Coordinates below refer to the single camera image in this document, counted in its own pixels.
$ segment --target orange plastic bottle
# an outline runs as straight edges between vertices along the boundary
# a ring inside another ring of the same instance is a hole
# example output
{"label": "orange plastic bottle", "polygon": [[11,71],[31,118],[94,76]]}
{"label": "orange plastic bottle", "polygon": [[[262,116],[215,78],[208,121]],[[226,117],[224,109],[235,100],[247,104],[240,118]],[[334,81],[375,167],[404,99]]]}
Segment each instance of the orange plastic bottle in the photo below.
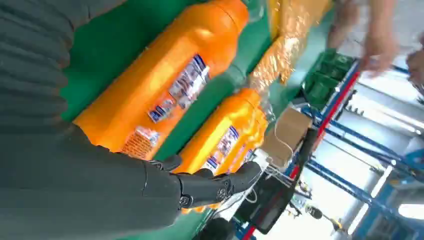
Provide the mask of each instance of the orange plastic bottle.
{"label": "orange plastic bottle", "polygon": [[234,162],[229,167],[231,173],[237,172],[237,170],[251,158],[255,149],[259,148],[264,143],[265,131],[268,128],[268,124],[265,115],[262,114],[258,119],[258,131],[249,138],[239,158],[234,159]]}
{"label": "orange plastic bottle", "polygon": [[[223,159],[223,162],[220,165],[219,169],[217,169],[215,175],[230,172],[231,164],[234,162],[234,160],[240,158],[240,156],[243,154],[244,149],[246,147],[246,142],[251,139],[252,136],[256,135],[256,133],[259,131],[259,125],[256,119],[258,114],[263,115],[262,111],[256,109],[254,114],[249,119],[248,127],[240,133],[240,137],[237,143],[235,144],[231,152],[228,154],[228,156]],[[197,213],[203,213],[207,207],[211,209],[217,209],[220,205],[221,203],[216,203],[211,204],[209,206],[196,207],[194,211],[196,211]]]}
{"label": "orange plastic bottle", "polygon": [[94,145],[151,160],[209,77],[229,67],[248,18],[241,0],[188,7],[75,123]]}
{"label": "orange plastic bottle", "polygon": [[[261,108],[258,108],[256,110],[254,120],[256,123],[255,128],[253,129],[253,131],[246,134],[245,139],[241,141],[243,143],[243,146],[237,153],[237,156],[234,159],[229,158],[227,160],[228,163],[230,163],[229,167],[226,168],[227,172],[231,172],[231,173],[237,172],[237,170],[239,170],[242,164],[244,164],[246,161],[248,161],[252,157],[252,154],[255,151],[255,149],[259,148],[264,143],[265,130],[268,127],[268,121]],[[221,171],[218,171],[217,175],[222,173],[225,173],[224,169],[222,169]],[[221,206],[221,203],[216,203],[216,204],[209,205],[208,207],[211,209],[218,209],[220,206]],[[196,212],[202,213],[205,211],[205,209],[196,208]]]}
{"label": "orange plastic bottle", "polygon": [[174,172],[193,174],[207,168],[216,174],[227,156],[238,152],[237,143],[254,126],[252,116],[260,103],[261,96],[249,88],[224,100],[182,149],[182,164]]}

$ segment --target plastic wrap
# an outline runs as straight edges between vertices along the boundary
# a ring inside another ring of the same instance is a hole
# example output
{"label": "plastic wrap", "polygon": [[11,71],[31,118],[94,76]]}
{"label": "plastic wrap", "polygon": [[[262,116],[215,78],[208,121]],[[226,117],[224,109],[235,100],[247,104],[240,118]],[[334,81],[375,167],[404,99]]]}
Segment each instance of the plastic wrap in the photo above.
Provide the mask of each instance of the plastic wrap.
{"label": "plastic wrap", "polygon": [[269,0],[271,34],[275,41],[248,77],[259,93],[279,78],[286,84],[302,54],[310,27],[317,24],[331,0]]}

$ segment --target fluorescent light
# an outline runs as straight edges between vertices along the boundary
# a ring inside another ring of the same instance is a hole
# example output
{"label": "fluorescent light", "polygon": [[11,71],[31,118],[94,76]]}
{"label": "fluorescent light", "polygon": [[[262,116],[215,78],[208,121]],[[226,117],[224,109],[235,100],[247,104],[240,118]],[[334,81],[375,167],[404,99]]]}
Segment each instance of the fluorescent light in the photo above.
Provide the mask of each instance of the fluorescent light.
{"label": "fluorescent light", "polygon": [[405,218],[424,220],[424,204],[401,204],[398,211]]}
{"label": "fluorescent light", "polygon": [[365,214],[367,213],[368,208],[369,208],[368,204],[366,203],[360,208],[358,215],[356,215],[355,219],[352,221],[352,224],[349,226],[349,229],[347,230],[347,234],[352,235],[352,233],[354,233],[355,229],[357,229],[362,218],[364,218]]}
{"label": "fluorescent light", "polygon": [[[396,165],[395,160],[391,160],[391,164]],[[380,190],[382,189],[384,183],[386,182],[387,178],[389,177],[390,173],[393,171],[393,167],[390,165],[388,166],[383,176],[378,180],[377,184],[375,185],[374,189],[371,191],[371,197],[375,198],[377,194],[379,194]],[[351,235],[355,229],[358,227],[359,223],[361,222],[362,218],[364,218],[365,213],[367,213],[368,205],[365,203],[359,210],[356,217],[353,219],[352,224],[349,226],[349,229],[347,230],[347,233]]]}
{"label": "fluorescent light", "polygon": [[408,125],[408,124],[406,124],[406,123],[404,123],[402,121],[399,121],[399,120],[397,120],[397,119],[395,119],[393,117],[390,117],[390,116],[388,116],[386,114],[380,113],[380,112],[375,111],[373,109],[372,110],[365,110],[363,112],[363,116],[366,117],[367,119],[370,119],[370,120],[376,122],[376,123],[382,123],[385,126],[390,126],[390,125],[392,125],[392,126],[399,126],[399,127],[403,128],[403,129],[408,130],[411,133],[415,133],[417,131],[411,125]]}
{"label": "fluorescent light", "polygon": [[380,190],[382,189],[384,183],[386,182],[387,178],[389,177],[389,175],[392,171],[393,171],[392,166],[388,166],[385,169],[383,176],[378,180],[374,189],[371,191],[371,197],[375,198],[377,196],[377,194],[379,194]]}
{"label": "fluorescent light", "polygon": [[424,129],[424,123],[415,120],[409,116],[405,116],[395,110],[392,110],[382,104],[379,104],[373,100],[370,100],[364,96],[361,96],[359,94],[353,95],[352,101],[355,102],[356,105],[360,104],[361,108],[365,109],[374,109],[376,111],[382,112],[386,115],[393,116],[396,119],[402,120],[406,123],[409,123],[411,125],[414,125],[416,127],[419,127],[421,129]]}

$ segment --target robotic hand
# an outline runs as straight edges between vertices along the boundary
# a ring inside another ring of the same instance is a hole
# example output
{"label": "robotic hand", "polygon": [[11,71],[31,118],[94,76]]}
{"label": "robotic hand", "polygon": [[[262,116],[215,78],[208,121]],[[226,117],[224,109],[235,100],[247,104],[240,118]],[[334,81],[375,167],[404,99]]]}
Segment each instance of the robotic hand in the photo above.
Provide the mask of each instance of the robotic hand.
{"label": "robotic hand", "polygon": [[253,161],[245,163],[236,173],[203,177],[210,170],[201,169],[193,175],[177,174],[181,183],[182,208],[190,209],[216,204],[250,188],[260,177],[261,167]]}

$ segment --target black device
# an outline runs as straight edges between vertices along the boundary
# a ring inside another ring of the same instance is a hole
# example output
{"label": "black device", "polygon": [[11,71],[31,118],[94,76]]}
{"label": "black device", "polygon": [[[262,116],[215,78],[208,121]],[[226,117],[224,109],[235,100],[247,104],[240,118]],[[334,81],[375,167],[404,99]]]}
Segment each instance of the black device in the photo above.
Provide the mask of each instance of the black device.
{"label": "black device", "polygon": [[262,234],[267,234],[272,229],[295,194],[295,187],[310,157],[317,134],[316,129],[308,129],[297,157],[299,173],[291,186],[287,187],[276,178],[268,177],[268,174],[264,173],[253,187],[257,201],[255,203],[244,201],[235,214],[237,218],[251,223]]}

